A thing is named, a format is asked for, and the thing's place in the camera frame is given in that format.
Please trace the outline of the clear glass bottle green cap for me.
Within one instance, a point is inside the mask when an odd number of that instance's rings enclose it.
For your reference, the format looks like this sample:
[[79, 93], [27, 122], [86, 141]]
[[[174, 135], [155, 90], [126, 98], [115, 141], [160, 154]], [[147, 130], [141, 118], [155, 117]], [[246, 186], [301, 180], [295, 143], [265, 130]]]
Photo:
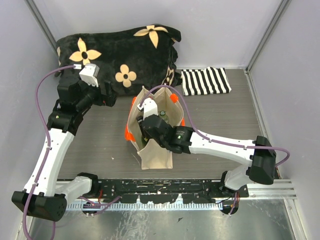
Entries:
[[161, 111], [159, 112], [159, 117], [160, 117], [161, 119], [163, 119], [167, 124], [170, 123], [169, 116], [167, 115], [166, 111], [161, 110]]

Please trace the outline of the beige canvas bag orange handles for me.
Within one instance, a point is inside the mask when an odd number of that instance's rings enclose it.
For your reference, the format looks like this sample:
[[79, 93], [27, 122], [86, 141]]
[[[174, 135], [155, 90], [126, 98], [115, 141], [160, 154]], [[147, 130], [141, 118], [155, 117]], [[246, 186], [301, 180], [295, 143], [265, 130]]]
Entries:
[[[136, 117], [142, 116], [143, 112], [137, 109], [137, 105], [148, 95], [148, 90], [142, 87], [139, 94], [132, 100], [124, 137], [130, 141], [141, 158], [141, 168], [148, 169], [171, 169], [173, 168], [172, 152], [160, 147], [154, 139], [148, 141], [145, 148], [141, 149], [142, 133]], [[179, 102], [177, 94], [169, 88], [161, 87], [156, 93], [148, 95], [157, 103], [158, 111], [166, 111], [171, 126], [184, 125], [184, 110]]]

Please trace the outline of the green bottle front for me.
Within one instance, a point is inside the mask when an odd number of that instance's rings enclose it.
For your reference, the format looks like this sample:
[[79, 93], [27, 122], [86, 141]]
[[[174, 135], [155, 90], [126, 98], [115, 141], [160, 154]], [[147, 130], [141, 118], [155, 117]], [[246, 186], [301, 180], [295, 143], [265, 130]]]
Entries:
[[141, 149], [145, 148], [146, 145], [148, 144], [149, 139], [147, 137], [144, 137], [143, 135], [141, 136]]

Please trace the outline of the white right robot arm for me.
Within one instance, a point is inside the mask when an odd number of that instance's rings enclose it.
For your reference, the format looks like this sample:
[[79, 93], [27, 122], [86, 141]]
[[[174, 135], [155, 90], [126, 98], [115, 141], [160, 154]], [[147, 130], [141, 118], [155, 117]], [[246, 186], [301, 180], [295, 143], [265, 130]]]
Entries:
[[269, 140], [237, 140], [210, 135], [187, 126], [171, 126], [158, 115], [136, 118], [142, 137], [175, 154], [203, 154], [235, 161], [240, 165], [223, 172], [218, 190], [225, 197], [250, 183], [272, 185], [276, 152]]

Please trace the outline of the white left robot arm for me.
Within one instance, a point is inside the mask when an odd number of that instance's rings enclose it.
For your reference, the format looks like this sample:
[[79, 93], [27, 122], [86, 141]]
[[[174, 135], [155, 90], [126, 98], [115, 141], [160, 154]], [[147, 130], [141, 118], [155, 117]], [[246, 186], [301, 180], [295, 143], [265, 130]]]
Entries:
[[67, 205], [77, 198], [99, 195], [98, 176], [92, 173], [81, 172], [60, 188], [56, 183], [84, 115], [93, 105], [112, 107], [117, 99], [109, 81], [92, 86], [76, 76], [62, 77], [57, 92], [58, 99], [45, 125], [46, 137], [34, 171], [23, 190], [14, 191], [11, 197], [28, 216], [52, 222], [58, 222]]

